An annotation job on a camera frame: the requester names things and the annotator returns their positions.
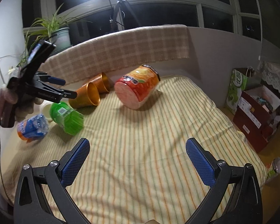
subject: orange cup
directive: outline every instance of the orange cup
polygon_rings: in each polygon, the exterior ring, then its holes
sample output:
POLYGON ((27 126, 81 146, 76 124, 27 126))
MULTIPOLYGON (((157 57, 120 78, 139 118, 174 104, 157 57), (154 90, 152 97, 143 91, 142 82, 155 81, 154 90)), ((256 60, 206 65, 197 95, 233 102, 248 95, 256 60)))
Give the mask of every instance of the orange cup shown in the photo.
POLYGON ((88 82, 92 82, 97 87, 99 93, 110 92, 109 80, 106 74, 103 72, 91 78, 88 82))
POLYGON ((70 106, 74 109, 86 107, 86 106, 98 106, 100 102, 100 95, 96 86, 89 82, 77 91, 77 97, 75 99, 69 99, 70 106))

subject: orange snack canister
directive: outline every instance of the orange snack canister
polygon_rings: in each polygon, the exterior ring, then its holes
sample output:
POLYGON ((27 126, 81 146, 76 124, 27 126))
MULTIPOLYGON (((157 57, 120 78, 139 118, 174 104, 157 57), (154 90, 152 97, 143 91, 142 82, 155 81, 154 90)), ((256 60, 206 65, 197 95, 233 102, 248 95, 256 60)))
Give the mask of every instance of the orange snack canister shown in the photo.
POLYGON ((141 65, 121 77, 114 85, 120 101, 132 110, 140 108, 160 81, 159 74, 151 66, 141 65))

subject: wooden floor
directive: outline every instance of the wooden floor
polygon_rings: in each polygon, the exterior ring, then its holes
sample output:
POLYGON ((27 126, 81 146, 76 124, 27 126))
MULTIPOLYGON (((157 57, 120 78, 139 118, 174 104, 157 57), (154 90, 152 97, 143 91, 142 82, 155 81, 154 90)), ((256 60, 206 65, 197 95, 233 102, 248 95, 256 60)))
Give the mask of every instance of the wooden floor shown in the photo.
MULTIPOLYGON (((232 121, 233 114, 226 108, 221 111, 232 121)), ((280 127, 269 144, 258 154, 262 162, 267 165, 280 157, 280 127)), ((280 175, 262 189, 263 223, 266 223, 280 206, 280 175)))

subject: white cup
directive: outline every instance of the white cup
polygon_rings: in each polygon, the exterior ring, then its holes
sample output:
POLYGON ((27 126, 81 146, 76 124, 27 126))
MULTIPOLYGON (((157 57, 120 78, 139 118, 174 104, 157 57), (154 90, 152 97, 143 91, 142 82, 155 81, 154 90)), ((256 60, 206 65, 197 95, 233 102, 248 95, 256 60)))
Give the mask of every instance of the white cup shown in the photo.
POLYGON ((52 121, 50 116, 50 108, 53 102, 44 100, 44 102, 39 106, 39 111, 43 114, 47 121, 52 121))

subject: cardboard box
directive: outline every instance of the cardboard box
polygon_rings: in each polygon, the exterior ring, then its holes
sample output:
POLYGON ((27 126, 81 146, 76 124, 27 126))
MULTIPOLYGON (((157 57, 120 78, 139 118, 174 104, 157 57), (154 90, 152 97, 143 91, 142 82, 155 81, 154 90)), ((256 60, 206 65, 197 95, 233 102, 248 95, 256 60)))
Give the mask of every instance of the cardboard box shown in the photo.
POLYGON ((242 91, 258 87, 260 82, 261 75, 252 68, 232 69, 225 106, 235 114, 242 91))
POLYGON ((265 148, 276 132, 280 122, 280 115, 276 112, 279 106, 280 99, 266 86, 242 92, 233 122, 256 152, 265 148), (261 105, 257 98, 267 100, 271 106, 261 105))

